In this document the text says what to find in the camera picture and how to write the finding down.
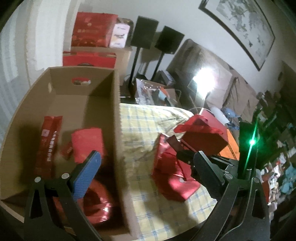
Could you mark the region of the red package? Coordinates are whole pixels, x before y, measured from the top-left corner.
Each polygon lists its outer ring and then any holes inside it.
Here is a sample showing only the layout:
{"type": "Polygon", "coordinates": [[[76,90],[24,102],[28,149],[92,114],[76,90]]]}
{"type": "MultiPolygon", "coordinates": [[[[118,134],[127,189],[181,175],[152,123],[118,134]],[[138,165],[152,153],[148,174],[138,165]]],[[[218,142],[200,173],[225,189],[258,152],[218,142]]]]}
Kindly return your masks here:
{"type": "Polygon", "coordinates": [[[81,164],[92,151],[105,157],[107,151],[104,146],[103,133],[100,128],[85,128],[71,134],[74,161],[81,164]]]}

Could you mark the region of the black speaker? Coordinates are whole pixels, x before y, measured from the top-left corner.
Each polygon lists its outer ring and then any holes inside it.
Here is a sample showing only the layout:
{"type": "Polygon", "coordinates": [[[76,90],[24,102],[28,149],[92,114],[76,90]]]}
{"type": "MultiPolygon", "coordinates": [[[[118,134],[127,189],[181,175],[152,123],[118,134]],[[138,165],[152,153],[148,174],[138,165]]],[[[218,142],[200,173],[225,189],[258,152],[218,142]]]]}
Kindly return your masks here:
{"type": "Polygon", "coordinates": [[[140,49],[151,48],[158,25],[159,21],[157,20],[146,18],[143,16],[138,16],[137,18],[132,40],[130,42],[130,45],[132,47],[136,47],[136,53],[134,56],[132,70],[128,81],[128,90],[130,91],[130,93],[132,93],[133,75],[137,64],[137,59],[140,53],[140,49]]]}
{"type": "Polygon", "coordinates": [[[168,27],[168,26],[164,26],[156,44],[155,44],[155,48],[158,49],[159,51],[161,51],[161,55],[159,57],[158,63],[156,65],[156,68],[154,70],[154,73],[152,75],[152,80],[154,80],[158,68],[161,64],[161,61],[164,57],[165,54],[170,54],[173,55],[175,54],[175,52],[177,51],[177,49],[179,48],[182,40],[184,39],[184,34],[168,27]]]}

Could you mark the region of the red paper bag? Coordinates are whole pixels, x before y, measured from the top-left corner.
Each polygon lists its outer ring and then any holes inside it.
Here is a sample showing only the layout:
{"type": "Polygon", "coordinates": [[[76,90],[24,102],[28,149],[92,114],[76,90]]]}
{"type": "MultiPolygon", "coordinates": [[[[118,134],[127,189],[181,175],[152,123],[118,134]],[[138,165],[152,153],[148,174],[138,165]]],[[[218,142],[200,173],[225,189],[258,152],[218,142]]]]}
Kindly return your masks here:
{"type": "Polygon", "coordinates": [[[152,179],[166,199],[184,202],[201,184],[191,177],[190,165],[177,159],[177,152],[167,142],[168,138],[169,136],[163,133],[157,138],[152,179]]]}

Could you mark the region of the dark red gift box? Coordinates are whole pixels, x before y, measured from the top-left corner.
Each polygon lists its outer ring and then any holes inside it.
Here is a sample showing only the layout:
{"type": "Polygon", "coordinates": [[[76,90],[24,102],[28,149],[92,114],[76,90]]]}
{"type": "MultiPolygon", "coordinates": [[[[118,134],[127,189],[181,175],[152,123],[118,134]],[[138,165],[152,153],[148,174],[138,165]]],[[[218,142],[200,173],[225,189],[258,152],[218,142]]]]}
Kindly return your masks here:
{"type": "Polygon", "coordinates": [[[228,145],[226,126],[206,110],[176,126],[174,132],[183,133],[181,142],[195,152],[203,151],[206,156],[217,155],[228,145]]]}

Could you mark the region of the red collection gift box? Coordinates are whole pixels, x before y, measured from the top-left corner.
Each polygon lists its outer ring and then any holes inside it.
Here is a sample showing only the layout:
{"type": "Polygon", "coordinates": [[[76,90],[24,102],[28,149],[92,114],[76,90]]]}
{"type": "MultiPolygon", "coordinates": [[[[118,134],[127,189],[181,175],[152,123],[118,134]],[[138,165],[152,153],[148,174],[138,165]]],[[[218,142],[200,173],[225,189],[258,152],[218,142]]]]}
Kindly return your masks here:
{"type": "Polygon", "coordinates": [[[116,54],[106,52],[64,52],[63,66],[115,67],[116,54]]]}

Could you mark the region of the right black speaker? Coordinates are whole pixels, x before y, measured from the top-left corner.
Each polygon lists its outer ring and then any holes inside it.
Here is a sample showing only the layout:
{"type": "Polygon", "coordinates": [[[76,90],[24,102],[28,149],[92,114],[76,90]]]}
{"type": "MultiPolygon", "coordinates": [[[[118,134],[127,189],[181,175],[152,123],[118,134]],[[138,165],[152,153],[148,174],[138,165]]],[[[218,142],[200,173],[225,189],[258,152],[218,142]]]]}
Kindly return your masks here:
{"type": "Polygon", "coordinates": [[[159,51],[161,51],[161,55],[159,57],[158,63],[156,65],[156,68],[154,70],[154,73],[152,75],[152,80],[154,80],[158,68],[161,64],[161,61],[164,57],[165,54],[170,54],[173,55],[175,54],[175,52],[177,51],[177,49],[179,48],[182,40],[184,39],[184,34],[168,27],[168,26],[164,26],[156,44],[155,44],[155,48],[158,49],[159,51]]]}

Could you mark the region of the blue cloth item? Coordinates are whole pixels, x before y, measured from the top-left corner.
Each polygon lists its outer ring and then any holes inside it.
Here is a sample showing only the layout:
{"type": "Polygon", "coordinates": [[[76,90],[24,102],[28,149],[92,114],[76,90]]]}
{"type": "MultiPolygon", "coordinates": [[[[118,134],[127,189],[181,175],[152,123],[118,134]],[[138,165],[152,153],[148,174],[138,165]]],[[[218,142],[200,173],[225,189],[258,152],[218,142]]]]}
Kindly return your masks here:
{"type": "Polygon", "coordinates": [[[226,125],[230,130],[239,130],[240,122],[242,121],[241,116],[237,115],[235,111],[230,108],[223,107],[221,109],[222,113],[225,115],[229,121],[226,125]]]}

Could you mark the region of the red ribbon coil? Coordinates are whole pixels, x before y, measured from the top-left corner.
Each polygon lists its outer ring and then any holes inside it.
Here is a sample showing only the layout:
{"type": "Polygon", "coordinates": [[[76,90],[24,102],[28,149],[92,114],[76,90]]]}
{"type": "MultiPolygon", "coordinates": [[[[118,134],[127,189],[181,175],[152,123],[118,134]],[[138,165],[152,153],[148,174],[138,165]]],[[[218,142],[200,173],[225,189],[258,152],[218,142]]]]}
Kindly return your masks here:
{"type": "Polygon", "coordinates": [[[96,179],[92,180],[84,197],[76,202],[93,226],[106,224],[116,207],[107,188],[96,179]]]}

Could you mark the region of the brown headboard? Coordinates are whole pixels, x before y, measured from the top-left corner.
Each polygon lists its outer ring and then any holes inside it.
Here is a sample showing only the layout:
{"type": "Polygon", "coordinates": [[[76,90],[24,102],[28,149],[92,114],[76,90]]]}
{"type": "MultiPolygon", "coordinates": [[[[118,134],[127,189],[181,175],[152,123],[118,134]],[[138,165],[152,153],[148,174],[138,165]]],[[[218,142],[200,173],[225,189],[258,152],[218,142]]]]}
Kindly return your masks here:
{"type": "Polygon", "coordinates": [[[252,122],[258,104],[256,91],[217,55],[187,39],[167,68],[180,90],[183,108],[229,109],[229,113],[252,122]]]}

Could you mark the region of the open brown cardboard box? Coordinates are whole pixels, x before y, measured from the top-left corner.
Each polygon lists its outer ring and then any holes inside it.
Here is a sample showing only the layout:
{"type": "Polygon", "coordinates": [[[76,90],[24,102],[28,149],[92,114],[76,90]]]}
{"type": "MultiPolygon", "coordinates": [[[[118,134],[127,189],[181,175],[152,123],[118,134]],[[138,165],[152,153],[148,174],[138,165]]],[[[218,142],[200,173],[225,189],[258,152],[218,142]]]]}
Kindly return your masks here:
{"type": "Polygon", "coordinates": [[[123,224],[101,231],[106,240],[136,240],[139,225],[125,178],[125,157],[120,122],[118,72],[98,67],[48,68],[18,105],[1,145],[1,206],[24,220],[27,190],[34,178],[36,153],[45,116],[61,116],[57,150],[82,128],[100,128],[116,180],[123,224]]]}

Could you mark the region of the orange box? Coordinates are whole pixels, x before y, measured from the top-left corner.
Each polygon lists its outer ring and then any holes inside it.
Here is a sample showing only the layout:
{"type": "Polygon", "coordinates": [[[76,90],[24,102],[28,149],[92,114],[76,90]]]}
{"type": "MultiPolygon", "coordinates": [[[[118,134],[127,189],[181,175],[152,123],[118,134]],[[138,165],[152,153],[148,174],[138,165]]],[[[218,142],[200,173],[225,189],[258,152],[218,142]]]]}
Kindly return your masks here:
{"type": "Polygon", "coordinates": [[[227,129],[227,137],[228,137],[228,144],[219,153],[219,156],[238,161],[240,158],[239,146],[236,140],[234,139],[232,133],[229,131],[229,129],[227,129]]]}

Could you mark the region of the clear plastic bag clutter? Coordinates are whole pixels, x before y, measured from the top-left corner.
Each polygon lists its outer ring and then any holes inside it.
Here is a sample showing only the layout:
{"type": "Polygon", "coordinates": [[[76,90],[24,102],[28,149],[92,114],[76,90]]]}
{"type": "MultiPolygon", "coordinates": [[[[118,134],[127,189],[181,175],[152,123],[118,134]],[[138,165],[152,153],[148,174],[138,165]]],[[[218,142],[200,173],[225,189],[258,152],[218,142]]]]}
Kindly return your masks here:
{"type": "Polygon", "coordinates": [[[135,80],[135,102],[141,105],[178,106],[176,91],[174,88],[148,80],[135,80]]]}

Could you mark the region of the long red packet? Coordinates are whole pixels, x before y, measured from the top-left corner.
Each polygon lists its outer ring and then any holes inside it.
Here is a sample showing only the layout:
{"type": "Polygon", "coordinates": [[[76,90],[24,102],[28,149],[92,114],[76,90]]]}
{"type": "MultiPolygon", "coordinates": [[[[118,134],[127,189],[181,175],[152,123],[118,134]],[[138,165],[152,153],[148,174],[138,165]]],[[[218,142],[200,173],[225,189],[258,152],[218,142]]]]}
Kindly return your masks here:
{"type": "Polygon", "coordinates": [[[34,168],[35,175],[44,179],[51,179],[54,176],[53,160],[62,126],[62,119],[62,116],[44,117],[34,168]]]}

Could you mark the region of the left black speaker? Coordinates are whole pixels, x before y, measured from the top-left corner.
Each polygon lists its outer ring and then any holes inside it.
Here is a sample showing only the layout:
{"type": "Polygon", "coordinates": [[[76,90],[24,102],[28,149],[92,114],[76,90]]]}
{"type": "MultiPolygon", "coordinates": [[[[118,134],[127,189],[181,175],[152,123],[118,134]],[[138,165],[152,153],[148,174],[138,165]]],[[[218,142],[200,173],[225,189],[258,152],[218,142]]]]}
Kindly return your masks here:
{"type": "Polygon", "coordinates": [[[132,70],[128,81],[128,90],[130,91],[130,93],[132,93],[133,75],[137,64],[137,59],[140,53],[140,49],[151,48],[158,25],[159,21],[157,20],[146,18],[143,16],[138,16],[137,18],[132,40],[130,42],[130,45],[132,47],[136,47],[136,53],[134,56],[132,70]]]}

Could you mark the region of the framed ink painting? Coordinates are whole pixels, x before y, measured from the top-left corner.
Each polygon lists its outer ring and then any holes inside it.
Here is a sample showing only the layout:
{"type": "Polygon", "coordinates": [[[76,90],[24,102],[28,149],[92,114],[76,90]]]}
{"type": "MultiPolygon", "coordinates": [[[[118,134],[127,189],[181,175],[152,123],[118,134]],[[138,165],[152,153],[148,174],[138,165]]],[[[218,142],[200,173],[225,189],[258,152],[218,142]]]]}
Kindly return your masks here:
{"type": "Polygon", "coordinates": [[[199,9],[237,41],[258,71],[262,69],[275,35],[257,1],[207,0],[199,9]]]}

